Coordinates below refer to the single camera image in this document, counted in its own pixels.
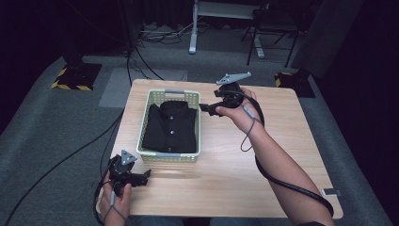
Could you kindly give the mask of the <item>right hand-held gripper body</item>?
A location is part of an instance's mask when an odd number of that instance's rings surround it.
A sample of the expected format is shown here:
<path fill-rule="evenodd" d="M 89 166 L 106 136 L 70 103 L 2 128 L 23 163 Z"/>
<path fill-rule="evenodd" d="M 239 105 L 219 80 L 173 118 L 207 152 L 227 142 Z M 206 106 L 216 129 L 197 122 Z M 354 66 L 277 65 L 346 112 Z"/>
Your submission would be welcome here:
<path fill-rule="evenodd" d="M 241 90 L 238 81 L 251 76 L 247 73 L 226 73 L 216 82 L 218 89 L 214 91 L 215 97 L 222 99 L 222 105 L 227 108 L 236 108 L 243 103 L 245 93 Z"/>

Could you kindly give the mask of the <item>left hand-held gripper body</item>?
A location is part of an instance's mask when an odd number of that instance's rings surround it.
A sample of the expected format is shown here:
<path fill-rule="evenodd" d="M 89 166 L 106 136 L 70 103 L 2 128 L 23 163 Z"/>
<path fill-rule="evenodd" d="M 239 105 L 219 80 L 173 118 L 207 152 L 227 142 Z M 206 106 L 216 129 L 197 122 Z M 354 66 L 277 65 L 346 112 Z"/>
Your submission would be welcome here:
<path fill-rule="evenodd" d="M 136 162 L 136 157 L 125 150 L 121 151 L 121 154 L 116 154 L 109 162 L 109 179 L 112 181 L 113 191 L 118 195 L 122 195 L 122 190 L 128 184 L 131 185 L 134 179 L 145 179 L 141 178 L 139 173 L 132 173 Z"/>

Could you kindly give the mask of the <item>pale green perforated plastic basket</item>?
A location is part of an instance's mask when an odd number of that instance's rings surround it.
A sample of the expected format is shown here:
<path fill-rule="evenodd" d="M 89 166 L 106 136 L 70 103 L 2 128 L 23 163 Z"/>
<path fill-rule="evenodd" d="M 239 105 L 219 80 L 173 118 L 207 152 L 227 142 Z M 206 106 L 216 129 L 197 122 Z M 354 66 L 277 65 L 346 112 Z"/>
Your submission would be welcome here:
<path fill-rule="evenodd" d="M 195 123 L 195 134 L 197 140 L 197 151 L 195 153 L 160 153 L 144 149 L 141 144 L 148 122 L 149 108 L 152 104 L 160 105 L 166 101 L 186 101 L 188 106 L 198 110 Z M 141 128 L 136 144 L 136 152 L 144 161 L 185 161 L 195 162 L 200 155 L 200 94 L 194 90 L 178 89 L 151 89 L 147 95 Z"/>

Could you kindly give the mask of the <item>black button shirt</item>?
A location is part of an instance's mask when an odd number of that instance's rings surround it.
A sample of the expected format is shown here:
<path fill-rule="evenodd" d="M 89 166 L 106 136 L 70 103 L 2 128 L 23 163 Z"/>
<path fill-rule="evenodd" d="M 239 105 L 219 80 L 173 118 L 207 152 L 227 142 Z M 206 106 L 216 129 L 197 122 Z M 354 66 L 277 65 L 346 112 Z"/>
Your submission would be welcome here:
<path fill-rule="evenodd" d="M 195 153 L 197 113 L 186 101 L 152 104 L 141 146 L 160 153 Z"/>

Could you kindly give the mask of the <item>person's right hand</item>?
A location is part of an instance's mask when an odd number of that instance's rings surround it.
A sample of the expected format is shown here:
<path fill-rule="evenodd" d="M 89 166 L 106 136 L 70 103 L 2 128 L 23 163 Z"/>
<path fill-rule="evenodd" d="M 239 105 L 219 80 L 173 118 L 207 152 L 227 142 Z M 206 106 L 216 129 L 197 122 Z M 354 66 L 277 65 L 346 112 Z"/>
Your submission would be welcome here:
<path fill-rule="evenodd" d="M 252 136 L 264 132 L 264 126 L 255 106 L 248 98 L 244 98 L 236 108 L 219 106 L 215 109 L 218 113 L 226 116 L 246 135 Z"/>

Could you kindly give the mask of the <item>person's left hand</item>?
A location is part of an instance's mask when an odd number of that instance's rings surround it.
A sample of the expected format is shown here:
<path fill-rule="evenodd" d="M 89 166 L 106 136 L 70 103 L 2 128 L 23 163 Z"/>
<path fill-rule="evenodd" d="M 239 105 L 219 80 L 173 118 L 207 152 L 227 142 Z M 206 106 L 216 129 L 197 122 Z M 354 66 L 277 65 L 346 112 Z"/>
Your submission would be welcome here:
<path fill-rule="evenodd" d="M 109 172 L 105 175 L 103 181 L 103 194 L 100 199 L 100 213 L 104 219 L 107 217 L 111 218 L 127 218 L 130 215 L 130 200 L 132 187 L 130 184 L 126 185 L 122 190 L 122 195 L 116 195 L 114 199 L 111 199 L 113 192 L 113 187 L 110 185 Z"/>

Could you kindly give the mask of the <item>yellow black striped base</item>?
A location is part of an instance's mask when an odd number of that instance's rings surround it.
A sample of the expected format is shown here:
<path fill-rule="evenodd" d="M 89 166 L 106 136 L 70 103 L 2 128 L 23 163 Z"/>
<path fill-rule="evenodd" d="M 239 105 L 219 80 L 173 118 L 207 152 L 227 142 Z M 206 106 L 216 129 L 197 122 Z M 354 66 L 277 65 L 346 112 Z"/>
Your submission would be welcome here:
<path fill-rule="evenodd" d="M 293 89 L 299 98 L 314 98 L 315 94 L 309 82 L 310 75 L 306 70 L 298 70 L 296 73 L 276 73 L 276 86 Z"/>
<path fill-rule="evenodd" d="M 83 63 L 73 68 L 66 65 L 51 85 L 52 89 L 93 90 L 94 82 L 102 68 L 101 64 Z"/>

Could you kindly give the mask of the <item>black metal chair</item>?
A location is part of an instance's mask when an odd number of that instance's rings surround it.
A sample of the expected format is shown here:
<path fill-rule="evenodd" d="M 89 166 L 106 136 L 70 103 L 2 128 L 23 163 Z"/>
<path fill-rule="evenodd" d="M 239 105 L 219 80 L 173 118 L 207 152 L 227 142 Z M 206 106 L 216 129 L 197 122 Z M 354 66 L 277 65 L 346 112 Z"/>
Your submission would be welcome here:
<path fill-rule="evenodd" d="M 270 35 L 278 38 L 268 46 L 268 49 L 280 49 L 288 52 L 284 66 L 287 67 L 295 49 L 296 41 L 299 36 L 299 26 L 304 19 L 305 13 L 297 11 L 298 4 L 289 3 L 286 0 L 263 0 L 262 3 L 252 10 L 252 20 L 244 33 L 241 41 L 250 36 L 250 45 L 247 56 L 247 65 L 249 65 L 252 52 L 257 51 L 258 57 L 263 59 L 265 53 L 264 46 L 261 45 L 260 36 Z M 278 46 L 278 43 L 288 35 L 293 38 L 288 47 Z"/>

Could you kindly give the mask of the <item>grey curtain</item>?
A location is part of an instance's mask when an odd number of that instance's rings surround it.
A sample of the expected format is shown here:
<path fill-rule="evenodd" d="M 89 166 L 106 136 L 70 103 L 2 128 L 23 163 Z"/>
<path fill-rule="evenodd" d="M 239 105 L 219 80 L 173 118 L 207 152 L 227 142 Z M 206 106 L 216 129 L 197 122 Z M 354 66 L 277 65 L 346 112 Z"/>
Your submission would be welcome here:
<path fill-rule="evenodd" d="M 295 77 L 323 77 L 338 55 L 365 0 L 323 0 L 291 68 Z"/>

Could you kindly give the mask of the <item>white desk frame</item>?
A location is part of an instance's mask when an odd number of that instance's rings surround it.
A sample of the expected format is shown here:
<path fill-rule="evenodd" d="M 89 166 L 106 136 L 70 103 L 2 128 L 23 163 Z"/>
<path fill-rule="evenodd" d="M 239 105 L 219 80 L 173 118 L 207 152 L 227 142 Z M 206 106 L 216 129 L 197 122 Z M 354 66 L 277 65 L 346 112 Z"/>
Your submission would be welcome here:
<path fill-rule="evenodd" d="M 195 0 L 192 8 L 193 23 L 188 53 L 194 55 L 197 52 L 198 21 L 200 16 L 251 20 L 252 11 L 256 8 L 257 6 L 251 5 Z"/>

